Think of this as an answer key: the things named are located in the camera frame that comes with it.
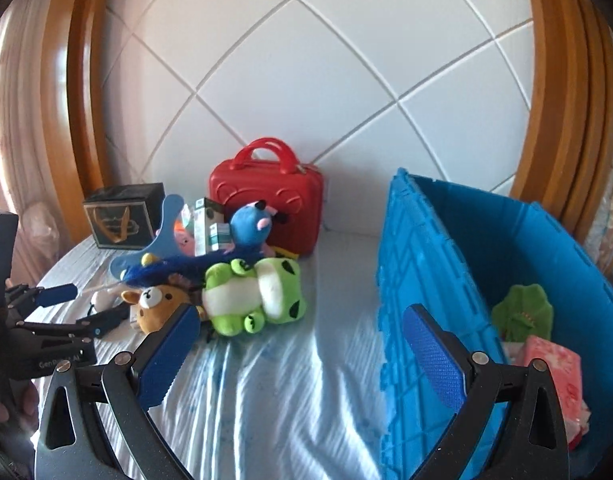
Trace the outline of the person's hand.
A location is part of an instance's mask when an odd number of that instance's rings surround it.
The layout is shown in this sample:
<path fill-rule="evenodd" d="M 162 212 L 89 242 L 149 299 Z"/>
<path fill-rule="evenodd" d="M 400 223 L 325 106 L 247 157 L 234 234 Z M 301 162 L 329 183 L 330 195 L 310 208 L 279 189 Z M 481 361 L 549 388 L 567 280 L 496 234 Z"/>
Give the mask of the person's hand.
<path fill-rule="evenodd" d="M 17 408 L 16 419 L 20 422 L 20 426 L 24 434 L 31 437 L 38 429 L 38 391 L 32 380 L 23 383 L 24 389 L 20 396 L 20 404 Z M 0 425 L 8 422 L 11 411 L 0 400 Z"/>

